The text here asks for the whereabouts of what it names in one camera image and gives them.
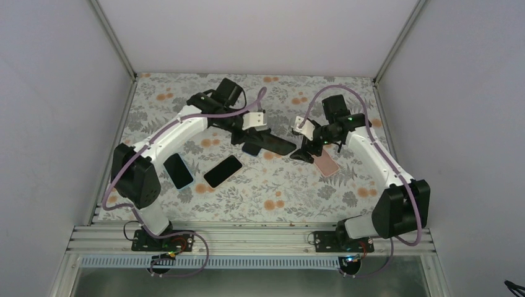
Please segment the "pink phone case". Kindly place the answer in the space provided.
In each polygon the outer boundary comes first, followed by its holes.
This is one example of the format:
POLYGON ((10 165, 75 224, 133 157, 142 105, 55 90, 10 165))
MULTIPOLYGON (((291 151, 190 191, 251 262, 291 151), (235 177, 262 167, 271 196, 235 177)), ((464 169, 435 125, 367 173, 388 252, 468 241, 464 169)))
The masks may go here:
POLYGON ((325 149, 322 150, 320 156, 314 155, 313 157, 313 164, 319 169, 321 176, 323 177, 330 177, 340 170, 340 166, 325 149))

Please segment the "black smartphone from pink case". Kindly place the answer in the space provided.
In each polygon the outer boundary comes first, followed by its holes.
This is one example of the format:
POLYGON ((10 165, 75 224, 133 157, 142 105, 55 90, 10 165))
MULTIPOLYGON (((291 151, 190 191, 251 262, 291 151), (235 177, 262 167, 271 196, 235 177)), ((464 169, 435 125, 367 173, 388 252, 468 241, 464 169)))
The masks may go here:
POLYGON ((245 142, 241 148, 241 151, 252 157, 257 157, 261 151, 261 147, 253 143, 245 142))

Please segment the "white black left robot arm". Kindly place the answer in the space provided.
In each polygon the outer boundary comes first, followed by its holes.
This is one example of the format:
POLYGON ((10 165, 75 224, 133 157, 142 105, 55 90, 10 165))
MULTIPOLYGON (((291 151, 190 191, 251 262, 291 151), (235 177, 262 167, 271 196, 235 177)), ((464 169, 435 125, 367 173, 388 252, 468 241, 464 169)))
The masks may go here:
POLYGON ((262 87, 254 102, 235 109, 233 104, 244 90, 232 80, 223 79, 215 90, 193 95, 172 120, 152 135, 134 145, 119 144, 113 151, 103 210, 130 208, 148 234, 148 243, 158 251, 167 249, 173 235, 169 231, 171 223, 156 201, 161 189, 160 169, 190 138, 213 125, 230 132, 233 140, 261 140, 268 131, 261 106, 266 90, 262 87))

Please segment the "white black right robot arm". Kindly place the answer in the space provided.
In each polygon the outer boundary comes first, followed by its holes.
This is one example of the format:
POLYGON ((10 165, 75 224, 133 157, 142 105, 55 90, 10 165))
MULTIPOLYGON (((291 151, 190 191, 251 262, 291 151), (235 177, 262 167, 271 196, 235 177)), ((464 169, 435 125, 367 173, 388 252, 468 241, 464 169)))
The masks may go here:
POLYGON ((367 167, 381 194, 371 213, 337 222, 336 246, 350 252, 361 238, 388 239, 411 231, 416 231, 417 237, 410 245, 418 244, 428 220, 429 184, 414 179, 393 160, 376 138, 368 118, 363 113, 351 113, 342 95, 324 99, 322 106, 328 121, 325 125, 301 116, 292 120, 292 132, 303 140, 291 158, 313 163, 327 144, 349 149, 367 167))

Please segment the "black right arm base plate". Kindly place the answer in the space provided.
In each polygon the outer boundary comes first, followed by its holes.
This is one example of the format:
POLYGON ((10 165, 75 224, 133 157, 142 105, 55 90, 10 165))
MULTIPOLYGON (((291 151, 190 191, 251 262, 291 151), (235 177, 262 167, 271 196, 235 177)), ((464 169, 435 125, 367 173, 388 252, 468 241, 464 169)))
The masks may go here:
POLYGON ((346 234, 339 234, 336 231, 314 231, 311 235, 313 238, 308 241, 315 247, 315 251, 319 253, 375 251, 371 238, 351 239, 346 234))

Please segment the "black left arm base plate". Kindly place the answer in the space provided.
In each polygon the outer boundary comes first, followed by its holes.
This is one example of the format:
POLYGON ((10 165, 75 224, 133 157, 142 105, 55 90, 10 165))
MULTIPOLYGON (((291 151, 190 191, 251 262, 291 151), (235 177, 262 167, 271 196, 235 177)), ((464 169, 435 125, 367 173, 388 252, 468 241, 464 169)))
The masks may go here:
POLYGON ((131 244, 134 252, 191 252, 194 235, 185 233, 165 239, 151 237, 145 230, 136 230, 131 244))

